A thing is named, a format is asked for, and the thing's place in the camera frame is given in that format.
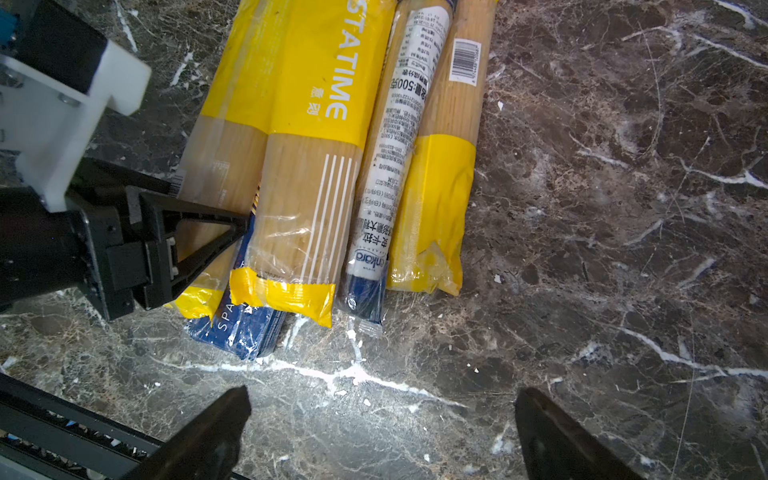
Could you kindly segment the yellow Pastatime spaghetti pack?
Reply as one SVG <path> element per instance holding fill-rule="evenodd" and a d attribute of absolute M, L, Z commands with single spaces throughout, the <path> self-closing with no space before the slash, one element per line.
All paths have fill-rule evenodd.
<path fill-rule="evenodd" d="M 393 1 L 288 3 L 254 230 L 230 277 L 234 302 L 331 326 L 396 8 Z"/>

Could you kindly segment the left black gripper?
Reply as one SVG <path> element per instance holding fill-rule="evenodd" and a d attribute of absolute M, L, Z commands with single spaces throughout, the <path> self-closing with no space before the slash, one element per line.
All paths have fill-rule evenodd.
<path fill-rule="evenodd" d="M 76 287 L 107 320 L 177 299 L 246 231 L 244 214 L 166 195 L 170 182 L 81 161 L 52 213 L 30 187 L 1 191 L 1 307 Z"/>

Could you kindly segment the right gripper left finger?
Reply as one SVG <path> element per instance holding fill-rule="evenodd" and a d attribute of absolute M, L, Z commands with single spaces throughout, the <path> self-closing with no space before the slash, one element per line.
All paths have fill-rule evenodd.
<path fill-rule="evenodd" d="M 126 479 L 229 479 L 251 415 L 246 386 L 227 390 Z"/>

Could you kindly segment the blue spaghetti pack underneath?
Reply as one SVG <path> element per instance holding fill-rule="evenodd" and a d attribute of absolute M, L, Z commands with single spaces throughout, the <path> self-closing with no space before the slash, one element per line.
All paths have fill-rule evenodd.
<path fill-rule="evenodd" d="M 237 304 L 230 288 L 191 286 L 175 301 L 187 319 L 192 339 L 236 355 L 241 360 L 269 356 L 288 314 L 268 307 Z"/>

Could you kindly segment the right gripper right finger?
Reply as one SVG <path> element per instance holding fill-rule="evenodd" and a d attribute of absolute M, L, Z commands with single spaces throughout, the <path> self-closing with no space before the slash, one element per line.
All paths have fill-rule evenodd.
<path fill-rule="evenodd" d="M 530 479 L 642 479 L 536 388 L 519 391 L 515 423 Z"/>

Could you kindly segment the yellow spaghetti pack barcode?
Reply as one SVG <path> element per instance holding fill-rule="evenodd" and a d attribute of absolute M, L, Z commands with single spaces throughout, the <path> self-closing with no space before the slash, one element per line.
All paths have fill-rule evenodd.
<path fill-rule="evenodd" d="M 240 2 L 174 176 L 180 181 L 180 200 L 244 215 L 252 213 L 292 3 Z M 191 286 L 218 289 L 227 285 L 244 239 L 245 235 L 214 260 Z"/>

